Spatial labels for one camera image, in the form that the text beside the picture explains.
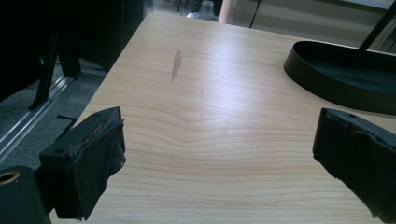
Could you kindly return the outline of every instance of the black plastic tray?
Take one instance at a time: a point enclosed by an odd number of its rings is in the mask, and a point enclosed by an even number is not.
[[[288,75],[315,95],[346,107],[396,115],[396,57],[313,41],[294,44]]]

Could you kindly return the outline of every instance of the light wood tabletop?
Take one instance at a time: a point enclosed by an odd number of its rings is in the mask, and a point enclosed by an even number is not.
[[[120,106],[124,167],[87,223],[382,223],[313,159],[322,107],[283,69],[300,38],[150,13],[80,120]],[[53,223],[75,223],[59,220]]]

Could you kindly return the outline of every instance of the floor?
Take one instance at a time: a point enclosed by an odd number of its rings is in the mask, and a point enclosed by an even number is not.
[[[184,6],[185,2],[186,0],[182,1],[183,6],[180,7],[180,11],[177,11],[176,0],[153,0],[152,10],[185,17],[191,9],[191,6]],[[213,19],[213,2],[203,2],[198,20],[217,22]],[[81,68],[81,77],[68,82],[67,88],[62,89],[52,98],[53,101],[43,109],[44,112],[35,122],[28,125],[23,124],[25,132],[19,133],[19,138],[16,140],[13,139],[12,134],[7,135],[7,133],[23,117],[32,115],[27,108],[35,99],[38,81],[0,102],[2,118],[0,122],[0,170],[18,165],[28,166],[32,169],[38,168],[40,165],[38,154],[64,131],[67,131],[72,122],[81,115],[106,76],[106,72],[91,61],[82,60]],[[55,83],[62,77],[62,70],[57,64],[52,82]],[[12,145],[7,141],[7,138],[13,139]]]

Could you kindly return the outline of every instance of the gray carpet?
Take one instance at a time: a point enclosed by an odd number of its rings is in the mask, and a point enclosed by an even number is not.
[[[81,68],[82,75],[78,80],[73,81],[59,95],[43,118],[0,163],[0,169],[16,165],[36,169],[40,165],[38,154],[53,143],[73,121],[58,116],[77,119],[81,115],[106,75],[98,65],[89,61],[81,60]],[[53,80],[61,75],[58,64]],[[0,103],[0,138],[26,114],[27,108],[35,99],[37,86],[38,83],[35,83]]]

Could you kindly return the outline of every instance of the wooden table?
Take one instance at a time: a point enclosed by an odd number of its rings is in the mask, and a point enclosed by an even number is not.
[[[381,223],[312,146],[322,107],[393,133],[396,119],[294,83],[298,40],[149,14],[80,118],[116,105],[125,118],[127,163],[87,223]]]

